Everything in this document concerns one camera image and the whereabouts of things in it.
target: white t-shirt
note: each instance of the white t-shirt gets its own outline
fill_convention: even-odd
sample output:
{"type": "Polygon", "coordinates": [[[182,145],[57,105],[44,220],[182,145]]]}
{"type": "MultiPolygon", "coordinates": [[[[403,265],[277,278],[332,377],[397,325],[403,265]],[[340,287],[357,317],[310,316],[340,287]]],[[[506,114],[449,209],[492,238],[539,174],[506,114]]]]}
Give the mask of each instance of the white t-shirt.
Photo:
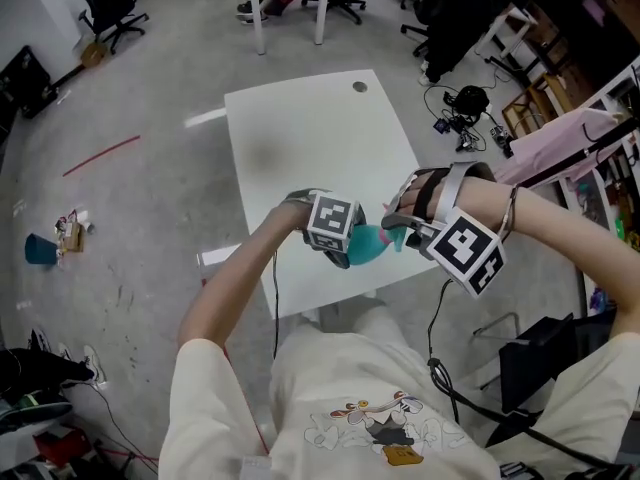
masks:
{"type": "MultiPolygon", "coordinates": [[[[639,353],[640,336],[624,334],[569,368],[535,428],[612,460],[637,398],[639,353]]],[[[274,480],[497,479],[498,461],[552,465],[549,478],[587,469],[528,436],[479,447],[443,416],[450,402],[415,351],[357,334],[290,336],[272,369],[271,401],[278,437],[266,478],[274,480]]],[[[243,458],[267,455],[229,362],[209,341],[180,350],[170,416],[161,479],[237,479],[243,458]]]]}

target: sneaker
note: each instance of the sneaker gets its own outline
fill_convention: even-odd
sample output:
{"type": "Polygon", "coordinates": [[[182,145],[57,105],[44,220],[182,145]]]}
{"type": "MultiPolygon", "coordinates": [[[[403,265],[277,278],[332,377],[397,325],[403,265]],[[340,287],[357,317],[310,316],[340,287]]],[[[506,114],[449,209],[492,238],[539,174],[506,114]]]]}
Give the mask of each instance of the sneaker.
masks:
{"type": "Polygon", "coordinates": [[[71,351],[69,350],[69,347],[67,347],[62,342],[58,343],[58,355],[62,359],[66,359],[67,361],[73,361],[73,359],[71,358],[71,351]]]}
{"type": "Polygon", "coordinates": [[[104,371],[100,366],[100,360],[98,359],[98,354],[89,345],[84,346],[84,364],[93,372],[93,379],[91,379],[95,384],[102,384],[107,381],[107,378],[104,375],[104,371]]]}
{"type": "Polygon", "coordinates": [[[422,75],[420,75],[420,78],[418,78],[418,83],[422,87],[431,87],[433,85],[433,83],[429,81],[426,73],[422,73],[422,75]]]}
{"type": "MultiPolygon", "coordinates": [[[[269,16],[267,16],[264,12],[260,12],[260,16],[262,17],[262,23],[265,21],[269,21],[269,16]]],[[[253,25],[253,14],[249,14],[249,17],[245,17],[244,15],[236,14],[236,18],[240,20],[240,23],[243,25],[253,25]]]]}
{"type": "Polygon", "coordinates": [[[239,4],[238,7],[236,7],[236,11],[238,11],[236,14],[238,18],[241,16],[251,18],[253,16],[253,12],[251,9],[251,2],[245,2],[243,4],[239,4]]]}

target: concrete floor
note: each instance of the concrete floor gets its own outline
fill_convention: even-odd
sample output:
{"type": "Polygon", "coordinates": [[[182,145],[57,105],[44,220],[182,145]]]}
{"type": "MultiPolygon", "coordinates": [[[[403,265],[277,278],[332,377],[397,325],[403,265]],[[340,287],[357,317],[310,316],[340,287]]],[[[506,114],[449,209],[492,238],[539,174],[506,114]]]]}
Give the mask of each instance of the concrete floor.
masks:
{"type": "MultiPolygon", "coordinates": [[[[185,129],[185,119],[223,105],[224,94],[279,80],[353,69],[374,69],[421,165],[477,158],[497,166],[490,141],[485,153],[456,154],[453,136],[438,134],[416,79],[416,42],[399,33],[416,24],[399,0],[367,0],[358,27],[339,11],[327,14],[325,44],[313,44],[312,9],[292,5],[265,26],[267,54],[254,50],[253,31],[235,19],[237,0],[139,0],[151,16],[147,35],[131,36],[118,54],[73,81],[69,97],[30,122],[18,122],[0,176],[1,240],[9,261],[0,266],[1,325],[8,346],[24,346],[40,326],[56,347],[65,342],[80,358],[85,343],[97,350],[109,399],[121,428],[140,449],[158,456],[168,424],[175,336],[203,277],[196,254],[247,236],[225,119],[185,129]],[[62,174],[129,137],[142,139],[68,177],[62,174]],[[13,218],[11,208],[26,207],[13,218]],[[26,264],[25,237],[51,236],[60,215],[89,210],[96,232],[83,254],[62,268],[26,264]],[[30,305],[17,309],[24,301],[30,305]]],[[[493,85],[494,69],[470,52],[442,84],[493,85]]],[[[514,82],[488,91],[494,116],[520,92],[514,82]]],[[[427,98],[442,108],[442,89],[427,98]]],[[[477,126],[489,137],[489,123],[477,126]]],[[[553,197],[553,191],[546,194],[553,197]]],[[[579,311],[573,266],[531,240],[513,236],[510,267],[480,302],[451,287],[436,325],[434,346],[454,378],[495,356],[493,343],[470,343],[471,332],[507,311],[523,325],[543,315],[579,311]]],[[[409,343],[426,354],[426,327],[445,275],[440,270],[379,290],[409,343]]],[[[233,366],[262,421],[273,324],[262,289],[253,296],[229,340],[233,366]]],[[[103,402],[89,388],[68,391],[76,412],[116,439],[103,402]]],[[[136,465],[140,478],[150,473],[136,465]]]]}

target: table leg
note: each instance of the table leg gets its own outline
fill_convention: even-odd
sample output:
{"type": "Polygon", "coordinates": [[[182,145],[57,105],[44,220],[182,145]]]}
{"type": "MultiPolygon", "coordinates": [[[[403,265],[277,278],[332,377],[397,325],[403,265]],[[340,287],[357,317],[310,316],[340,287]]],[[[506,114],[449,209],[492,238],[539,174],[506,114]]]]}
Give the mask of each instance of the table leg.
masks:
{"type": "Polygon", "coordinates": [[[253,31],[256,35],[256,50],[258,55],[264,55],[264,38],[262,37],[262,16],[260,13],[260,0],[251,0],[253,13],[253,31]]]}
{"type": "Polygon", "coordinates": [[[322,44],[324,36],[324,18],[327,14],[327,0],[318,1],[318,18],[316,19],[316,44],[322,44]]]}

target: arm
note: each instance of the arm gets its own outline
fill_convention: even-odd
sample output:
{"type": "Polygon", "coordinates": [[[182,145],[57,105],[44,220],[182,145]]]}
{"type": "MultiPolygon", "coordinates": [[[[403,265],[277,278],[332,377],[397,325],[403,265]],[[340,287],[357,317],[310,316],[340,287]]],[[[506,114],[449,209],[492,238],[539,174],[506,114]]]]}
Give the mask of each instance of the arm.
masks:
{"type": "MultiPolygon", "coordinates": [[[[413,212],[413,203],[426,177],[420,177],[402,202],[401,211],[413,212]]],[[[456,205],[486,226],[497,229],[511,187],[467,178],[456,205]]],[[[432,216],[439,190],[434,191],[427,214],[432,216]]],[[[521,188],[515,205],[514,229],[558,251],[618,303],[611,336],[640,333],[640,254],[601,226],[521,188]]]]}
{"type": "Polygon", "coordinates": [[[283,203],[222,264],[202,289],[180,325],[178,345],[195,338],[220,347],[233,331],[269,260],[296,229],[306,225],[309,208],[283,203]]]}

